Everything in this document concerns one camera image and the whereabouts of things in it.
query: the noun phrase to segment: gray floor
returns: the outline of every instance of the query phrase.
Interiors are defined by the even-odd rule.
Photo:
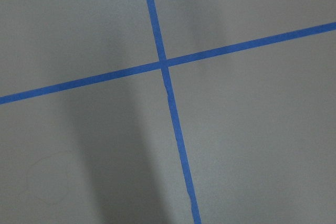
[[[155,0],[168,58],[334,0]],[[0,0],[0,97],[155,62],[146,0]],[[334,224],[336,31],[170,68],[202,223]],[[159,70],[0,105],[1,223],[193,223]]]

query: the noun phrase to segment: tape line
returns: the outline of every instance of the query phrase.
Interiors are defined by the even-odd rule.
[[[144,73],[148,71],[152,71],[155,69],[160,69],[161,63],[160,62],[153,62],[149,64],[144,64],[141,66],[133,67],[133,68],[126,68],[114,72],[103,73],[97,76],[86,77],[74,81],[68,81],[56,85],[47,86],[44,88],[33,89],[21,93],[10,94],[4,97],[0,97],[0,104],[15,102],[19,100],[24,100],[32,97],[38,97],[40,95],[55,93],[59,91],[64,91],[68,89],[74,89],[86,85],[91,85],[99,82],[109,81],[113,79],[118,79],[126,76],[131,76],[133,74]]]
[[[167,63],[166,54],[164,51],[164,45],[163,45],[162,35],[160,31],[159,19],[156,13],[155,1],[154,0],[146,0],[146,1],[147,1],[149,14],[150,14],[156,49],[158,51],[157,55],[159,57],[160,62],[162,63],[161,73],[162,73],[164,86],[167,91],[169,111],[170,111],[170,115],[172,118],[174,134],[175,134],[175,138],[177,142],[177,149],[180,155],[184,181],[185,181],[187,192],[189,194],[189,198],[191,202],[191,212],[192,212],[192,216],[194,219],[194,223],[201,224],[201,217],[200,217],[200,213],[198,210],[196,193],[195,193],[195,188],[194,188],[194,184],[193,184],[193,180],[192,180],[192,176],[190,172],[188,156],[187,156],[185,145],[184,145],[183,134],[182,134],[182,129],[180,125],[180,119],[178,116],[178,111],[177,111],[177,106],[176,106],[176,101],[175,101],[174,90],[173,90],[172,81],[170,78],[169,69],[166,64]]]
[[[207,51],[197,52],[190,55],[180,56],[172,59],[168,59],[168,66],[176,66],[192,61],[202,60],[206,58],[211,58],[219,55],[225,55],[232,52],[243,51],[255,47],[262,47],[274,43],[283,42],[286,40],[292,40],[297,38],[302,38],[310,35],[321,34],[328,31],[336,30],[336,22],[320,25],[320,26],[313,26],[301,30],[290,31],[284,34],[273,35],[261,39],[254,39],[242,43],[237,43],[234,45],[226,46],[226,47],[219,47]]]

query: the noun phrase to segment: gray surface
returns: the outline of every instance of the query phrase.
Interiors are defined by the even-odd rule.
[[[193,223],[159,71],[0,114],[1,223]]]
[[[202,223],[335,223],[335,40],[171,68]]]
[[[168,58],[335,21],[334,0],[156,0]]]
[[[146,0],[0,0],[0,95],[157,61]]]
[[[0,0],[0,96],[157,61],[145,0]],[[156,0],[167,57],[334,0]],[[203,224],[336,221],[335,32],[171,68]],[[159,71],[0,106],[1,223],[192,223]]]

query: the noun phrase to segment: blue painter's tape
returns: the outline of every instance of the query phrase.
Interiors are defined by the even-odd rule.
[[[192,61],[197,61],[197,60],[202,60],[206,58],[211,58],[211,57],[216,57],[220,55],[225,55],[229,54],[232,52],[238,52],[238,51],[243,51],[247,49],[252,49],[255,47],[262,47],[286,40],[292,40],[292,39],[297,39],[297,38],[302,38],[310,35],[315,35],[315,34],[321,34],[321,33],[326,33],[328,31],[334,31],[336,30],[336,22],[320,25],[320,26],[314,26],[314,27],[309,27],[301,30],[296,30],[296,31],[290,31],[288,33],[284,34],[279,34],[279,35],[273,35],[261,39],[255,39],[255,40],[250,40],[230,46],[225,46],[225,47],[219,47],[203,52],[197,52],[194,54],[190,55],[185,55],[185,56],[180,56],[168,60],[162,60],[161,62],[153,62],[145,65],[140,65],[137,67],[133,68],[127,68],[127,69],[122,69],[114,72],[109,72],[109,73],[104,73],[100,74],[97,76],[92,76],[92,77],[87,77],[79,80],[74,80],[74,81],[69,81],[69,82],[64,82],[60,84],[56,84],[53,86],[48,86],[40,89],[34,89],[34,90],[29,90],[17,94],[10,94],[6,95],[4,97],[0,97],[0,104],[4,103],[9,103],[9,102],[15,102],[27,98],[32,98],[32,97],[37,97],[40,95],[44,94],[50,94],[50,93],[55,93],[58,91],[63,91],[67,89],[73,89],[77,87],[82,87],[98,82],[103,82],[103,81],[109,81],[121,77],[126,77],[126,76],[131,76],[133,74],[138,74],[138,73],[144,73],[156,69],[160,69],[161,65],[164,64],[165,66],[171,67],[171,66],[176,66]]]
[[[166,59],[166,53],[164,52],[164,46],[163,46],[163,40],[159,25],[159,18],[157,17],[156,13],[156,7],[155,7],[155,1],[154,0],[146,0],[149,10],[149,16],[151,19],[152,29],[153,29],[153,35],[155,39],[156,44],[156,50],[158,51],[157,55],[159,57],[160,61],[163,61]]]
[[[309,27],[301,30],[296,30],[296,31],[290,31],[288,33],[284,34],[278,34],[278,35],[273,35],[261,39],[255,39],[255,40],[250,40],[226,47],[219,47],[203,52],[197,52],[194,54],[190,55],[185,55],[185,56],[180,56],[176,57],[173,59],[168,59],[167,60],[167,65],[169,67],[171,66],[176,66],[192,61],[197,61],[197,60],[202,60],[206,58],[211,58],[219,55],[225,55],[229,54],[231,52],[238,52],[242,50],[247,50],[255,47],[262,47],[265,45],[270,45],[286,40],[292,40],[292,39],[297,39],[297,38],[302,38],[306,37],[309,35],[315,35],[315,34],[320,34],[320,33],[325,33],[327,31],[333,31],[336,30],[336,22],[320,25],[320,26],[314,26],[314,27]]]
[[[126,69],[122,69],[122,70],[118,70],[114,72],[103,73],[97,76],[86,77],[86,78],[82,78],[82,79],[78,79],[74,81],[68,81],[68,82],[64,82],[64,83],[60,83],[56,85],[47,86],[44,88],[33,89],[33,90],[29,90],[29,91],[25,91],[25,92],[21,92],[17,94],[6,95],[4,97],[0,97],[0,104],[15,102],[15,101],[28,99],[32,97],[38,97],[40,95],[55,93],[55,92],[59,92],[59,91],[67,90],[67,89],[74,89],[74,88],[78,88],[78,87],[82,87],[86,85],[91,85],[94,83],[118,79],[118,78],[122,78],[126,76],[131,76],[133,74],[144,73],[144,72],[148,72],[148,71],[152,71],[152,70],[160,69],[160,68],[161,68],[161,63],[154,62],[154,63],[145,64],[145,65],[141,65],[141,66],[137,66],[133,68],[126,68]]]
[[[161,72],[162,72],[162,78],[164,82],[164,86],[167,91],[167,99],[168,99],[168,105],[169,105],[169,111],[172,118],[173,123],[173,129],[175,133],[175,138],[177,142],[177,149],[180,155],[181,165],[182,165],[182,172],[184,176],[184,181],[186,184],[187,192],[190,197],[191,202],[191,211],[194,219],[195,224],[201,224],[201,217],[198,210],[198,204],[196,200],[196,193],[195,188],[190,172],[189,162],[188,162],[188,156],[184,145],[183,140],[183,134],[182,129],[180,125],[180,119],[178,117],[178,111],[177,106],[175,102],[175,95],[173,91],[172,81],[169,74],[168,66],[166,65],[166,54],[164,51],[164,45],[163,45],[163,39],[160,31],[160,24],[159,24],[159,18],[157,17],[156,7],[154,0],[146,0],[148,11],[150,14],[150,19],[152,23],[152,29],[153,29],[153,35],[155,39],[156,49],[158,51],[157,55],[159,57],[161,65]]]

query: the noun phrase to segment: blue tape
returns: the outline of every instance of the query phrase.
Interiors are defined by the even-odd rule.
[[[170,78],[169,69],[166,64],[167,60],[166,60],[166,54],[164,51],[162,35],[160,31],[159,18],[157,17],[154,0],[146,0],[146,1],[147,1],[147,6],[148,6],[148,11],[150,14],[156,49],[158,51],[157,55],[159,57],[160,62],[162,63],[161,73],[162,73],[164,86],[167,91],[169,111],[170,111],[170,115],[172,118],[173,129],[174,129],[175,138],[177,142],[177,149],[180,155],[184,181],[185,181],[185,185],[186,185],[187,192],[189,194],[189,198],[191,202],[191,211],[192,211],[194,223],[201,224],[201,217],[200,217],[200,213],[198,210],[196,193],[195,193],[195,188],[194,188],[194,184],[193,184],[193,180],[192,180],[192,176],[190,172],[188,156],[187,156],[187,152],[186,152],[185,145],[184,145],[180,119],[178,116],[175,95],[173,91],[173,85],[172,85],[172,81]]]
[[[206,58],[216,57],[220,55],[229,54],[232,52],[243,51],[247,49],[252,49],[255,47],[262,47],[274,43],[279,43],[286,40],[292,40],[297,38],[302,38],[310,35],[316,35],[321,33],[326,33],[328,31],[336,30],[336,22],[309,27],[301,30],[290,31],[288,33],[273,35],[261,39],[250,40],[230,46],[219,47],[207,51],[197,52],[190,55],[180,56],[168,60],[162,60],[161,62],[153,62],[145,65],[140,65],[137,67],[122,69],[114,72],[104,73],[97,76],[87,77],[79,80],[64,82],[60,84],[56,84],[53,86],[48,86],[40,89],[29,90],[17,94],[10,94],[4,97],[0,97],[0,104],[15,102],[23,99],[28,99],[32,97],[37,97],[44,94],[55,93],[58,91],[63,91],[67,89],[73,89],[77,87],[82,87],[86,85],[91,85],[98,82],[109,81],[121,77],[131,76],[133,74],[144,73],[156,69],[161,68],[161,64],[166,61],[166,65],[168,67],[176,66],[192,61],[202,60]]]
[[[297,38],[302,38],[310,35],[315,35],[315,34],[320,34],[320,33],[325,33],[328,31],[333,31],[336,30],[336,22],[320,25],[320,26],[314,26],[314,27],[309,27],[301,30],[296,30],[296,31],[290,31],[288,33],[284,34],[278,34],[278,35],[273,35],[261,39],[255,39],[255,40],[250,40],[226,47],[219,47],[203,52],[197,52],[194,54],[190,55],[185,55],[185,56],[180,56],[172,59],[167,60],[167,65],[169,67],[171,66],[176,66],[192,61],[197,61],[197,60],[202,60],[206,58],[211,58],[219,55],[225,55],[229,54],[232,52],[238,52],[242,50],[247,50],[255,47],[262,47],[274,43],[279,43],[282,41],[286,40],[292,40],[292,39],[297,39]]]
[[[148,72],[148,71],[152,71],[152,70],[156,70],[160,68],[161,68],[161,63],[157,61],[157,62],[144,64],[144,65],[133,67],[133,68],[126,68],[126,69],[122,69],[122,70],[118,70],[114,72],[103,73],[97,76],[86,77],[86,78],[82,78],[82,79],[78,79],[74,81],[68,81],[68,82],[64,82],[64,83],[60,83],[56,85],[47,86],[44,88],[33,89],[33,90],[29,90],[29,91],[25,91],[25,92],[21,92],[17,94],[6,95],[4,97],[0,97],[0,104],[15,102],[15,101],[28,99],[32,97],[38,97],[40,95],[55,93],[55,92],[59,92],[59,91],[67,90],[67,89],[74,89],[74,88],[91,85],[91,84],[95,84],[95,83],[99,83],[103,81],[109,81],[109,80],[118,79],[118,78],[122,78],[126,76],[131,76],[133,74],[144,73],[144,72]]]

